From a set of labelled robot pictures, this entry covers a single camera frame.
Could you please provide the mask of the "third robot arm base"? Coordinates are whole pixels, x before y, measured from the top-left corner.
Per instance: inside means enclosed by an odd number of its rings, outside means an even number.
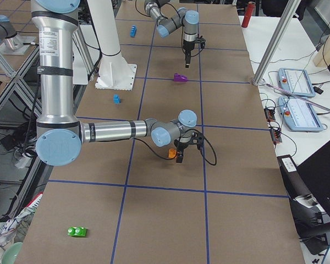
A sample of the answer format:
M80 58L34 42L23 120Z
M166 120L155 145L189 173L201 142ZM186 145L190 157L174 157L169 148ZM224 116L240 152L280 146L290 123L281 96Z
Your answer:
M36 45L36 37L21 36L7 16L0 15L0 52L4 55L23 56L30 46Z

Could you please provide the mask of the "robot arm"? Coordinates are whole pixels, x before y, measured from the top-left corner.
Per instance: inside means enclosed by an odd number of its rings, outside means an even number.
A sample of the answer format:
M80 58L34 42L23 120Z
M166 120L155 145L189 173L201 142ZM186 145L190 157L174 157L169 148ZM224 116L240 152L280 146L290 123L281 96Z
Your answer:
M168 123L149 118L104 123L82 123L73 107L73 34L79 26L79 1L32 1L32 21L39 31L42 113L36 121L36 153L51 166L76 160L85 142L110 142L151 137L159 146L190 139L197 116L183 110ZM137 66L122 55L110 1L89 1L101 50L98 89L131 90Z
M170 1L145 1L144 11L146 15L154 20L160 37L165 38L178 29L182 30L182 50L185 56L185 67L190 67L191 59L194 57L192 51L198 45L203 50L206 40L199 35L199 13L185 7L175 9L172 17L162 13L162 7L170 4Z

